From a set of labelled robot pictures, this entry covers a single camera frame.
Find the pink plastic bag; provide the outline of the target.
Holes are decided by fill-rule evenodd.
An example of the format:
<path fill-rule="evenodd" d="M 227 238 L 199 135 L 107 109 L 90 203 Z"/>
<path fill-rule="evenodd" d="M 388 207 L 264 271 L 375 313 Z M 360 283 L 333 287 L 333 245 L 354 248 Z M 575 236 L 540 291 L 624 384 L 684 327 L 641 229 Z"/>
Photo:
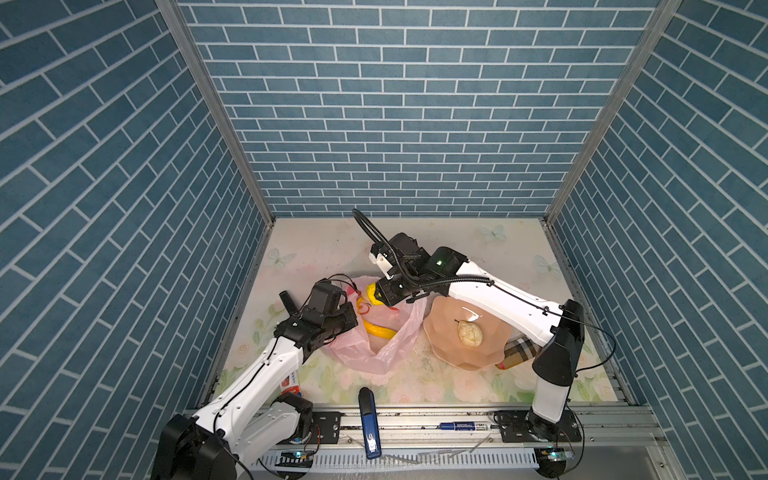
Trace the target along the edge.
<path fill-rule="evenodd" d="M 394 308 L 385 305 L 372 306 L 368 302 L 366 289 L 368 285 L 376 282 L 376 278 L 360 276 L 353 278 L 353 281 L 358 289 L 354 290 L 351 286 L 347 286 L 346 290 L 348 299 L 355 309 L 358 325 L 339 335 L 325 346 L 323 351 L 350 369 L 383 375 L 403 361 L 413 350 L 422 329 L 427 300 L 422 298 L 413 303 L 401 302 Z M 362 298 L 371 305 L 370 312 L 365 314 L 369 322 L 397 332 L 391 340 L 375 337 L 365 330 L 356 309 L 358 298 Z"/>

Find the pink scalloped bowl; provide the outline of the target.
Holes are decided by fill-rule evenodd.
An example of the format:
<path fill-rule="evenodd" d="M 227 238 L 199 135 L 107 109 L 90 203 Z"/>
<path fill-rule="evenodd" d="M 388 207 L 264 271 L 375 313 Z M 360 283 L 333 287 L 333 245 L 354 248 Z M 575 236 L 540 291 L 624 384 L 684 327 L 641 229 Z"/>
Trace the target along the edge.
<path fill-rule="evenodd" d="M 481 333 L 477 346 L 460 337 L 460 326 L 476 326 Z M 423 327 L 433 353 L 442 361 L 467 371 L 500 363 L 507 342 L 520 331 L 480 307 L 447 297 L 435 298 Z"/>

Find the beige fake garlic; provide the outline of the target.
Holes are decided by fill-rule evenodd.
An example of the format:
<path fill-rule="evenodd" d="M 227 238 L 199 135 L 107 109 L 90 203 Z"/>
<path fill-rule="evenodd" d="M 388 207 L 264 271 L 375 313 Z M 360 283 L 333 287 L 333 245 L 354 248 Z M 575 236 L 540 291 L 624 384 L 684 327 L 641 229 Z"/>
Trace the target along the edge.
<path fill-rule="evenodd" d="M 458 321 L 457 335 L 461 344 L 466 347 L 476 348 L 484 342 L 483 331 L 475 322 Z"/>

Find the yellow fake lemon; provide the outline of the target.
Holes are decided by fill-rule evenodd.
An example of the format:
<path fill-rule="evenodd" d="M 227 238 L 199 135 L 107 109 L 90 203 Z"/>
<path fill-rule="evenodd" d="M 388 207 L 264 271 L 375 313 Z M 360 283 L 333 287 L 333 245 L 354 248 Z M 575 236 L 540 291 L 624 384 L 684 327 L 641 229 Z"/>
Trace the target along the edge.
<path fill-rule="evenodd" d="M 382 295 L 379 292 L 378 285 L 376 283 L 371 283 L 370 285 L 367 286 L 366 295 L 367 295 L 368 302 L 372 306 L 385 305 Z"/>

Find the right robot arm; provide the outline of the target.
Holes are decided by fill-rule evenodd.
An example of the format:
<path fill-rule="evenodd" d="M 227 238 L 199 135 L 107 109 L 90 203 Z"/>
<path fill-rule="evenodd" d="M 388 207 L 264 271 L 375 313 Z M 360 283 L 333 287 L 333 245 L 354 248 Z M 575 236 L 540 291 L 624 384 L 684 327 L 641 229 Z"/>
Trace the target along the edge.
<path fill-rule="evenodd" d="M 585 342 L 578 302 L 559 305 L 531 295 L 449 247 L 429 253 L 405 233 L 375 240 L 369 258 L 383 274 L 375 283 L 374 300 L 394 307 L 437 293 L 484 310 L 538 345 L 532 364 L 537 381 L 526 422 L 535 438 L 557 438 Z"/>

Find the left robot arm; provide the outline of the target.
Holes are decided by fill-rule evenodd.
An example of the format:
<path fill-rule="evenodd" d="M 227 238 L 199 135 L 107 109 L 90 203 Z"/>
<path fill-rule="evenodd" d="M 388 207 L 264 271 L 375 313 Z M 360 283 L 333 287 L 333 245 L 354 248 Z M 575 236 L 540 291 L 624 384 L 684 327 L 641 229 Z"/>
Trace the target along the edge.
<path fill-rule="evenodd" d="M 254 363 L 207 405 L 164 426 L 152 478 L 246 478 L 272 447 L 303 444 L 316 433 L 312 402 L 281 385 L 315 351 L 355 328 L 356 311 L 330 279 L 317 281 L 302 306 L 286 292 L 280 297 L 289 316 Z"/>

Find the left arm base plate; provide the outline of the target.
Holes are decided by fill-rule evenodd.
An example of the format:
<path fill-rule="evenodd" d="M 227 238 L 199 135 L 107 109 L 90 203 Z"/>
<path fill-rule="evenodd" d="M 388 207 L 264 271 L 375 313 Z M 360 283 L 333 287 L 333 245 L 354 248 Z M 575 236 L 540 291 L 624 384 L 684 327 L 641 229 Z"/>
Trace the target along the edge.
<path fill-rule="evenodd" d="M 340 411 L 315 411 L 307 423 L 302 445 L 336 445 L 339 442 L 342 413 Z"/>

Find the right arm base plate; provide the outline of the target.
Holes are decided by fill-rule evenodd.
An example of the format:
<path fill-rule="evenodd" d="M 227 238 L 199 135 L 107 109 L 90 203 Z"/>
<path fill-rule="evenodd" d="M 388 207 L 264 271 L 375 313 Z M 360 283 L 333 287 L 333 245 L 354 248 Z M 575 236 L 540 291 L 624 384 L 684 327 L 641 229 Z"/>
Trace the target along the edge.
<path fill-rule="evenodd" d="M 503 443 L 576 443 L 583 439 L 582 427 L 570 411 L 565 411 L 557 424 L 531 414 L 530 409 L 500 410 L 491 420 L 499 427 Z"/>

